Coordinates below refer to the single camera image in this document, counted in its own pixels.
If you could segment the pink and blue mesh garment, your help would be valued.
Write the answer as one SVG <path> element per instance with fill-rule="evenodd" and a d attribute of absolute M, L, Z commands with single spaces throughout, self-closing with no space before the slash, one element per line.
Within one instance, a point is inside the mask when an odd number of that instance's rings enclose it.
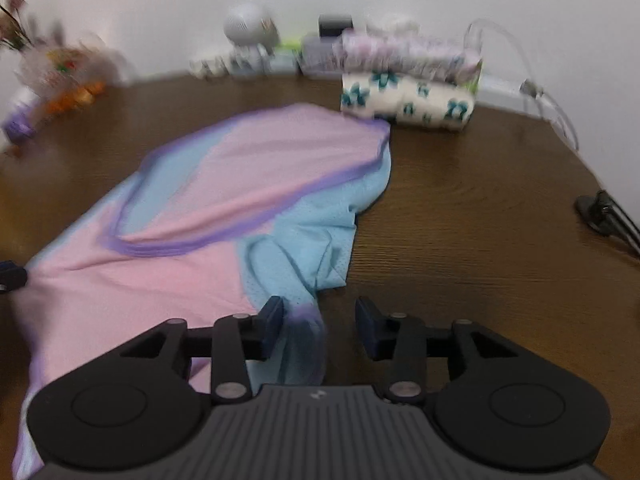
<path fill-rule="evenodd" d="M 390 180 L 390 126 L 312 104 L 218 122 L 152 151 L 29 261 L 14 292 L 28 393 L 168 318 L 286 315 L 250 383 L 318 385 L 318 292 L 346 283 L 356 218 Z"/>

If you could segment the purple tissue box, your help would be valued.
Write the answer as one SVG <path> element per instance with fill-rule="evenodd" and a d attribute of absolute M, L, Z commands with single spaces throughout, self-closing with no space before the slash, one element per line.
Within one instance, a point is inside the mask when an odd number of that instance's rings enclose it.
<path fill-rule="evenodd" d="M 12 96 L 1 131 L 9 144 L 20 146 L 34 138 L 45 114 L 43 98 L 31 88 L 21 86 Z"/>

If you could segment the plastic bag of snacks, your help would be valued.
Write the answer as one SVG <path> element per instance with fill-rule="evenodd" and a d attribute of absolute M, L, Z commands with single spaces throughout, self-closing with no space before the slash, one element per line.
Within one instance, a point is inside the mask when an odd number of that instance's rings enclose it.
<path fill-rule="evenodd" d="M 40 44 L 26 50 L 17 78 L 35 93 L 46 117 L 88 106 L 122 81 L 115 52 L 96 34 L 68 46 Z"/>

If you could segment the cream floral folded cloth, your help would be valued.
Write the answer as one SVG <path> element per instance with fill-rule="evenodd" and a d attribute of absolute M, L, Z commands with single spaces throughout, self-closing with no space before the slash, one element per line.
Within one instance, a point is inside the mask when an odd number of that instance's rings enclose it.
<path fill-rule="evenodd" d="M 475 96 L 465 88 L 395 73 L 344 74 L 341 111 L 398 125 L 462 130 Z"/>

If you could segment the pink artificial flowers vase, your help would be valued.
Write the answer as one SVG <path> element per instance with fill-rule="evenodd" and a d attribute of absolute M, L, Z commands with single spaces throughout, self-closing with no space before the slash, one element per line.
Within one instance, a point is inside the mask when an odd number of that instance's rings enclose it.
<path fill-rule="evenodd" d="M 37 21 L 24 20 L 22 11 L 26 0 L 3 0 L 1 3 L 1 50 L 26 55 L 37 48 L 62 48 L 63 31 L 52 29 L 49 36 L 38 36 Z"/>

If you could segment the white power strip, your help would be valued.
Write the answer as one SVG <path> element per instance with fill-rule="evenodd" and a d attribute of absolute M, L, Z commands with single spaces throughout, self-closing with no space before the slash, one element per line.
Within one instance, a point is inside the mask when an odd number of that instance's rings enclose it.
<path fill-rule="evenodd" d="M 500 110 L 517 113 L 526 111 L 526 99 L 518 84 L 487 74 L 480 76 L 476 100 L 480 105 Z"/>

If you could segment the white small clips row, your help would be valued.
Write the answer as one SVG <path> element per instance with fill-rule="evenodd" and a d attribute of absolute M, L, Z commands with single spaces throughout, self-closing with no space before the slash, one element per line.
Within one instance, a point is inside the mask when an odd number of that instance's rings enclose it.
<path fill-rule="evenodd" d="M 190 73 L 198 79 L 225 77 L 230 74 L 230 56 L 216 55 L 213 58 L 197 58 L 189 63 Z"/>

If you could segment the green small box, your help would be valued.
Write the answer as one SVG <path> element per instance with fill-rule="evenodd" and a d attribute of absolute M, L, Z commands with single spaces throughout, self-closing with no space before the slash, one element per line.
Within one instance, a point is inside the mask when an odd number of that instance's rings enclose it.
<path fill-rule="evenodd" d="M 283 40 L 273 48 L 268 58 L 268 72 L 277 75 L 294 75 L 300 72 L 299 60 L 302 40 Z"/>

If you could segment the pink floral folded cloth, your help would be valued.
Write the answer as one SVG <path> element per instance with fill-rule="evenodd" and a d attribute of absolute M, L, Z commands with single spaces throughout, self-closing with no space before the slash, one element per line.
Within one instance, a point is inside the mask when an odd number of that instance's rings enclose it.
<path fill-rule="evenodd" d="M 363 32 L 343 32 L 332 51 L 345 73 L 394 72 L 455 86 L 477 81 L 483 65 L 477 48 L 424 36 L 413 20 L 368 23 Z"/>

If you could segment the grey tin box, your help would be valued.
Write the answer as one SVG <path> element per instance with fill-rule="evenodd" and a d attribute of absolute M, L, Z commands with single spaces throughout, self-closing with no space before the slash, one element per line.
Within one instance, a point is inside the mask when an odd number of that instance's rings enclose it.
<path fill-rule="evenodd" d="M 309 78 L 341 78 L 340 60 L 334 52 L 339 42 L 338 37 L 305 36 L 298 58 L 302 74 Z"/>

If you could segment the white astronaut figurine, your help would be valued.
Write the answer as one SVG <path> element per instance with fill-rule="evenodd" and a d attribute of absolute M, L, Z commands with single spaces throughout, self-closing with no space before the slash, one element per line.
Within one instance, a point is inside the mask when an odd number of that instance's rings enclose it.
<path fill-rule="evenodd" d="M 263 74 L 280 36 L 271 14 L 263 7 L 245 3 L 231 9 L 224 19 L 224 36 L 232 44 L 228 72 L 233 76 Z"/>

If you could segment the small black box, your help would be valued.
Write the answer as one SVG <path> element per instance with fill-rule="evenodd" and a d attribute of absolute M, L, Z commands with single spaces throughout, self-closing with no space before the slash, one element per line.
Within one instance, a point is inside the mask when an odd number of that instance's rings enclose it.
<path fill-rule="evenodd" d="M 321 38 L 337 38 L 345 30 L 352 30 L 354 21 L 346 14 L 321 14 L 318 17 L 318 34 Z"/>

